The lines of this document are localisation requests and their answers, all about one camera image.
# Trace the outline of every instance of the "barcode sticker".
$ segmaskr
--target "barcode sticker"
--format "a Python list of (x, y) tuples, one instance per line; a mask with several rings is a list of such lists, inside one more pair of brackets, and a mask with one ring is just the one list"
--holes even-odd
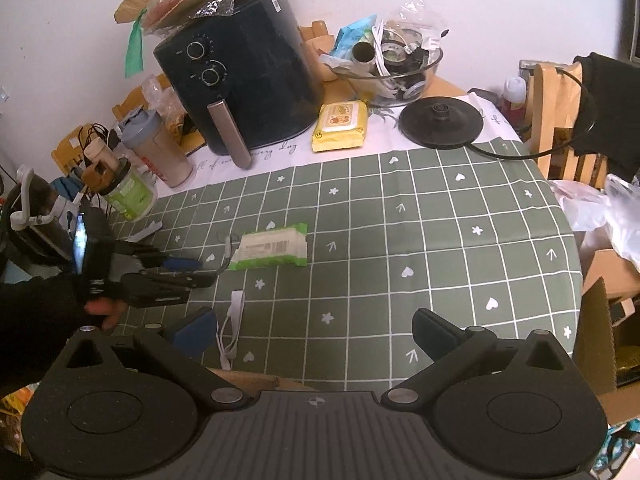
[(276, 254), (286, 254), (289, 248), (289, 241), (283, 240), (276, 243), (256, 244), (247, 246), (244, 250), (245, 258), (265, 258)]

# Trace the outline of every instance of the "yellow package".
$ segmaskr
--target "yellow package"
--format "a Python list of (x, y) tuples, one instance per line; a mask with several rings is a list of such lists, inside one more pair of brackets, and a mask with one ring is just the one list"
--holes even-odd
[(311, 149), (326, 152), (362, 146), (367, 133), (367, 119), (367, 105), (362, 101), (324, 105), (320, 108)]

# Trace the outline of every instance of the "open cardboard box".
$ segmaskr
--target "open cardboard box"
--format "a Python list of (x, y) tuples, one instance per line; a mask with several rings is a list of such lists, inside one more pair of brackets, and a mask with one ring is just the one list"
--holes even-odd
[[(613, 328), (609, 301), (638, 294), (640, 287), (634, 289), (634, 284), (638, 282), (640, 285), (640, 278), (634, 269), (634, 279), (623, 280), (624, 274), (620, 272), (626, 269), (626, 265), (616, 262), (610, 254), (602, 255), (599, 260), (601, 263), (606, 260), (612, 267), (601, 269), (606, 276), (601, 274), (597, 277), (582, 295), (574, 362), (598, 397), (609, 424), (615, 425), (640, 416), (640, 382), (621, 388), (616, 385), (616, 348), (640, 345), (640, 313), (633, 314), (619, 327)], [(587, 280), (590, 279), (590, 273), (591, 269), (587, 273)], [(612, 290), (606, 288), (606, 283), (612, 285)]]

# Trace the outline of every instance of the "green and white wipes package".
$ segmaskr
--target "green and white wipes package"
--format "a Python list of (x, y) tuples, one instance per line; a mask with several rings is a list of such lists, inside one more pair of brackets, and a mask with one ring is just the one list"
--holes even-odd
[(229, 270), (292, 264), (306, 266), (306, 224), (248, 233), (242, 236)]

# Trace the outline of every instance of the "black sleeve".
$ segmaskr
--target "black sleeve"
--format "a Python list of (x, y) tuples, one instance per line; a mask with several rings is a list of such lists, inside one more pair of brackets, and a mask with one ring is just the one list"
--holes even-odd
[(76, 279), (0, 284), (0, 398), (41, 380), (75, 330), (95, 323), (77, 300)]

